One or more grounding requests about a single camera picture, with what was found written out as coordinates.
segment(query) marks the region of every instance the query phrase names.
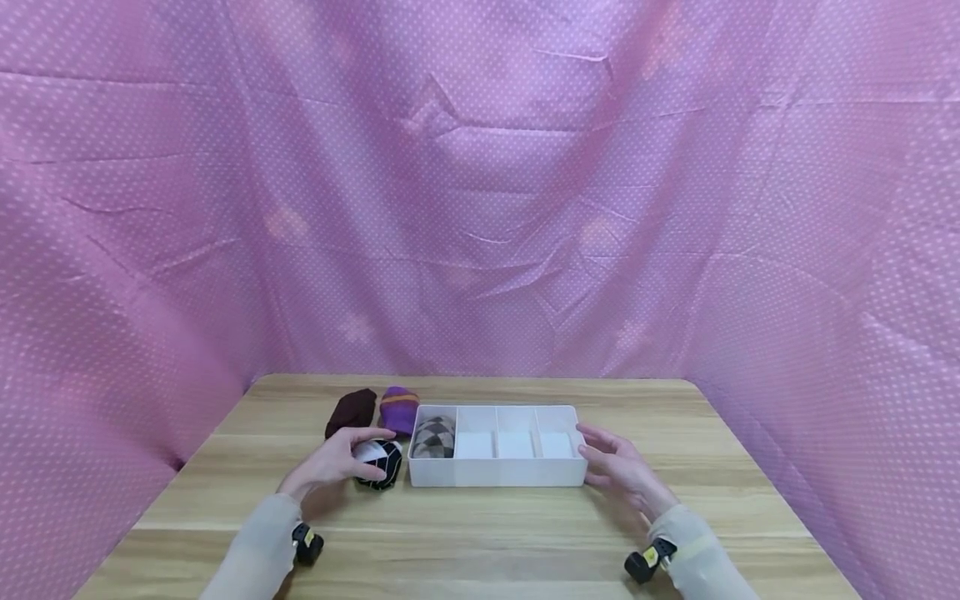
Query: hand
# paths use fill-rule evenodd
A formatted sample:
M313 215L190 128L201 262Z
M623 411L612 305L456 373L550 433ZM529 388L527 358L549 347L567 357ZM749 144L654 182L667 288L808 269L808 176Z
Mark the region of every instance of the hand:
M303 502L315 488L338 483L350 477L371 481L385 479L387 473L382 469L353 458L353 449L369 440L392 440L394 435L389 429L344 427L294 467L276 491Z
M651 523L680 504L629 440L591 425L579 424L577 430L587 442L579 449L589 465L589 485L619 492Z

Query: rolled sock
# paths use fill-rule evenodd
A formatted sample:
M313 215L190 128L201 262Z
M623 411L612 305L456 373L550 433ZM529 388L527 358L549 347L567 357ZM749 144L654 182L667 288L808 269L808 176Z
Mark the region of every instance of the rolled sock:
M399 438L414 435L420 397L406 388L392 386L380 400L380 426L395 432Z
M378 492L388 490L396 483L400 474L400 463L403 462L403 446L398 442L388 440L370 440L363 442L353 449L353 457L368 465L383 469L387 478L381 481L371 481L356 477L357 483Z
M341 427L370 427L375 410L376 394L371 390L350 392L337 402L324 435L329 440Z
M414 458L453 458L456 423L449 417L427 419L414 435Z

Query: argyle sock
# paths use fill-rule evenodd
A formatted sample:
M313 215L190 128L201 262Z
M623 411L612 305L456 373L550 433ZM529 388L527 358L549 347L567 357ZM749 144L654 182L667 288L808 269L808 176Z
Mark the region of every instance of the argyle sock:
M456 424L450 417L434 417L420 424L414 434L413 458L453 458Z

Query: pink backdrop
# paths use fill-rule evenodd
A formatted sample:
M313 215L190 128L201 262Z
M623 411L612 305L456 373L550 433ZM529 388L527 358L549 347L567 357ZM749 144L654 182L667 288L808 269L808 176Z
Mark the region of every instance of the pink backdrop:
M377 372L689 378L864 597L952 598L958 32L0 0L0 596L69 597L259 375Z

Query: brown sock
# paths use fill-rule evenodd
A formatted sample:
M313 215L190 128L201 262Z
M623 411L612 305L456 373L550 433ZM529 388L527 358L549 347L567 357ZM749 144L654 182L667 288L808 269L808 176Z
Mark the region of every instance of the brown sock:
M375 408L376 394L371 390L357 390L340 398L326 424L326 438L329 440L341 427L370 427Z

